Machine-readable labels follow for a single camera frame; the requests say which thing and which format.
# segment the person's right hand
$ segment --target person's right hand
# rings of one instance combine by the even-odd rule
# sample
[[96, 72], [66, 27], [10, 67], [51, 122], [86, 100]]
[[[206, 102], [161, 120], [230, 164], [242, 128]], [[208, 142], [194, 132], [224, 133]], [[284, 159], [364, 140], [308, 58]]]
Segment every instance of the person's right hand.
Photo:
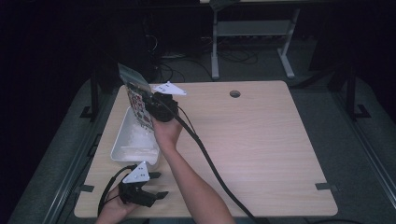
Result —
[[172, 119], [168, 122], [161, 122], [151, 117], [154, 128], [154, 136], [157, 144], [162, 151], [175, 150], [178, 137], [183, 127], [180, 123]]

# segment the round hole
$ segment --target round hole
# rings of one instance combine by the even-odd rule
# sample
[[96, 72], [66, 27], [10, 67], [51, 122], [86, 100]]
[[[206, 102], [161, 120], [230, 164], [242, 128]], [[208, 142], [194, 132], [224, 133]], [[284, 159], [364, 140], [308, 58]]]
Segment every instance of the round hole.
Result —
[[241, 92], [239, 92], [239, 91], [230, 91], [230, 95], [233, 98], [238, 98], [239, 96], [241, 96]]

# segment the desk in background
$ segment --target desk in background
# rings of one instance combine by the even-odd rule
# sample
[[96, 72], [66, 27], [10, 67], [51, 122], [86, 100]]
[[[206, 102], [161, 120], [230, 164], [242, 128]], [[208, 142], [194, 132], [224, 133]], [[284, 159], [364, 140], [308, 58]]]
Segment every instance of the desk in background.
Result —
[[[332, 216], [337, 206], [326, 183], [298, 111], [282, 81], [180, 83], [187, 96], [175, 96], [220, 175], [235, 196], [256, 217]], [[230, 91], [239, 91], [233, 98]], [[129, 101], [121, 87], [96, 150], [75, 208], [77, 217], [96, 217], [107, 182], [120, 168], [110, 159]], [[242, 210], [223, 191], [200, 148], [183, 131], [177, 148], [191, 167], [224, 199], [235, 217]], [[147, 191], [169, 191], [151, 208], [139, 207], [132, 217], [189, 217], [166, 160], [163, 175], [145, 185]]]

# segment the dark background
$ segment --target dark background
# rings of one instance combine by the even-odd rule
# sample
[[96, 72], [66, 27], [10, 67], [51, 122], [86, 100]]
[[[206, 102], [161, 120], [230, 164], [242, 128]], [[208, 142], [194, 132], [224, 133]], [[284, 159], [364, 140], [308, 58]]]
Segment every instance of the dark background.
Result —
[[[1, 223], [7, 222], [79, 87], [93, 73], [109, 91], [120, 83], [117, 62], [150, 81], [156, 77], [157, 56], [168, 49], [200, 53], [186, 46], [211, 36], [211, 8], [151, 4], [155, 1], [0, 2]], [[142, 6], [157, 7], [131, 9]], [[229, 7], [220, 16], [281, 17], [290, 9], [249, 7], [242, 13]], [[312, 69], [339, 61], [356, 67], [393, 120], [395, 9], [393, 1], [379, 0], [304, 5], [294, 35], [318, 40]], [[157, 52], [148, 51], [152, 39], [145, 34], [157, 36]]]

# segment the forearm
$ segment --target forearm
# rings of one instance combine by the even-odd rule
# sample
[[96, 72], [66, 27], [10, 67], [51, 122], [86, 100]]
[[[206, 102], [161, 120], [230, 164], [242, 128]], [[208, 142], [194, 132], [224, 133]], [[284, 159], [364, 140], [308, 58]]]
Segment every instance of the forearm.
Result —
[[225, 202], [189, 166], [175, 148], [163, 152], [196, 223], [234, 223]]

